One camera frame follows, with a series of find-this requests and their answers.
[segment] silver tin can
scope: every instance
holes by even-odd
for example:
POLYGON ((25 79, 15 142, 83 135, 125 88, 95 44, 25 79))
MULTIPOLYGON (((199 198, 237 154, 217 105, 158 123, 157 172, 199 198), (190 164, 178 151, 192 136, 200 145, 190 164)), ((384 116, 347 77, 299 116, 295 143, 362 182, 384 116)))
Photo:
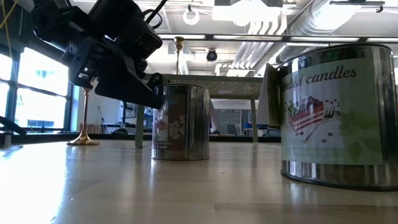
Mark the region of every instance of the silver tin can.
POLYGON ((397 190, 391 49, 327 47, 290 59, 280 72, 282 175, 330 187, 397 190))
POLYGON ((210 94, 197 85, 166 84, 155 89, 164 104, 154 110, 152 158, 209 159, 210 94))

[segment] chair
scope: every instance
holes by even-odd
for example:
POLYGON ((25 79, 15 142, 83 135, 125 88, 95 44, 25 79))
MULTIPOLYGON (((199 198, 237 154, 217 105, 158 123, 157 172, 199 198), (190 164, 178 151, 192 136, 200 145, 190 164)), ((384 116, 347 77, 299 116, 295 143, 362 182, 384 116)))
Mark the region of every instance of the chair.
POLYGON ((236 127, 233 124, 227 124, 226 128, 228 130, 228 134, 233 134, 234 136, 238 136, 238 133, 236 132, 236 127))

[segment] floor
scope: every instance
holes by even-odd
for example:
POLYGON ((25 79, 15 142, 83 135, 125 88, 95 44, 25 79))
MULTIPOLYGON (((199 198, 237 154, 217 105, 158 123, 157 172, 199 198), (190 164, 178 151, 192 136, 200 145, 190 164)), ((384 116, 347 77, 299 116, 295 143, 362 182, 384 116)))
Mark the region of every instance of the floor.
POLYGON ((210 146, 211 159, 197 162, 153 161, 132 141, 0 151, 0 223, 398 222, 398 192, 281 177, 279 144, 210 146))

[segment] brass candlestick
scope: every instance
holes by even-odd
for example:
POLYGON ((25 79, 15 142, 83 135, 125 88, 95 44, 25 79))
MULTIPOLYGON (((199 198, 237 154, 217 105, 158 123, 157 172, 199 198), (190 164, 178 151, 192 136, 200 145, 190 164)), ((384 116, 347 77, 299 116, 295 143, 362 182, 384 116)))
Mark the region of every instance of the brass candlestick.
POLYGON ((87 106, 88 106, 88 93, 91 89, 83 88, 85 91, 85 116, 83 118, 83 130, 80 131, 79 137, 67 143, 68 146, 95 146, 99 143, 90 139, 87 134, 87 106))
POLYGON ((174 37, 174 47, 177 49, 177 71, 175 72, 178 75, 178 63, 180 60, 180 51, 184 45, 184 38, 183 37, 174 37))

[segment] table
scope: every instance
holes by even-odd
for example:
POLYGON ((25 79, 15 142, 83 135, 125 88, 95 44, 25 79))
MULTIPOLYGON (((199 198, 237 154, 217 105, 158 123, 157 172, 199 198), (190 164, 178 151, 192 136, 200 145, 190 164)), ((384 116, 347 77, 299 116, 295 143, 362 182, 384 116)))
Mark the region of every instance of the table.
POLYGON ((210 143, 210 160, 155 161, 150 142, 0 151, 0 223, 396 223, 397 192, 280 175, 280 144, 210 143))
MULTIPOLYGON (((228 100, 250 100, 252 114, 256 114, 256 98, 261 89, 262 78, 223 77, 210 75, 167 75, 171 83, 201 85, 209 89, 210 98, 228 100)), ((137 109, 136 146, 142 147, 142 129, 144 127, 144 107, 137 109)), ((252 124, 257 126, 256 116, 252 124)), ((258 142, 257 130, 253 131, 253 142, 258 142)))

